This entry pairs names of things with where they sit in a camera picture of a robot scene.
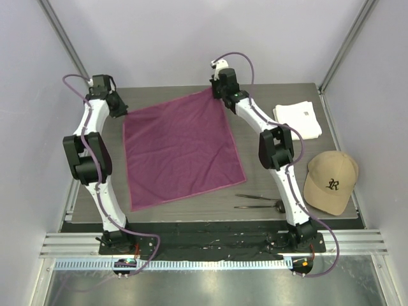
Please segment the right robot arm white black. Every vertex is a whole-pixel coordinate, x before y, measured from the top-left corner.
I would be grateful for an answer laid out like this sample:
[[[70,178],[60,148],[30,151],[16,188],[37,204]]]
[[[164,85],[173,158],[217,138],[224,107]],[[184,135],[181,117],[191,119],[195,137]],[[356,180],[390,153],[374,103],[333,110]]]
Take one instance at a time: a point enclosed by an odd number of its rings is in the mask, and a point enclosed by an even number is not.
[[[222,100],[227,109],[257,132],[259,161],[275,180],[286,211],[288,244],[296,252],[304,251],[317,237],[317,229],[296,182],[289,126],[275,122],[260,109],[249,93],[240,88],[233,68],[218,68],[215,64],[212,68],[215,70],[210,79],[213,97]]]

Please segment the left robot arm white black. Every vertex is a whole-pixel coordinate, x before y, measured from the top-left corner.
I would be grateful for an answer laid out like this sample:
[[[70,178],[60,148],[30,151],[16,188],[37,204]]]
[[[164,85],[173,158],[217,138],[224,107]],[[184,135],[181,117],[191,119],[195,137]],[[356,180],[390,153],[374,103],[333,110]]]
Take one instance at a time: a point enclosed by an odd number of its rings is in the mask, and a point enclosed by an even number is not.
[[[101,216],[103,233],[98,241],[111,251],[129,254],[136,239],[124,230],[128,220],[113,191],[112,159],[102,139],[105,120],[110,115],[109,100],[86,96],[79,126],[62,145],[73,178],[89,192]]]

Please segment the magenta cloth napkin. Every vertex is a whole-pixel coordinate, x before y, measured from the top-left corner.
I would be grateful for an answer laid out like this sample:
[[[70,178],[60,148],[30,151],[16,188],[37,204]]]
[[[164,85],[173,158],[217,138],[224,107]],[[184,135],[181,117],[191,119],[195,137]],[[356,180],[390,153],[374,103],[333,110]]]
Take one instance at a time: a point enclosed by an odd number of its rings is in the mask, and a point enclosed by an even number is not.
[[[128,113],[122,139],[134,212],[247,180],[224,105],[210,88]]]

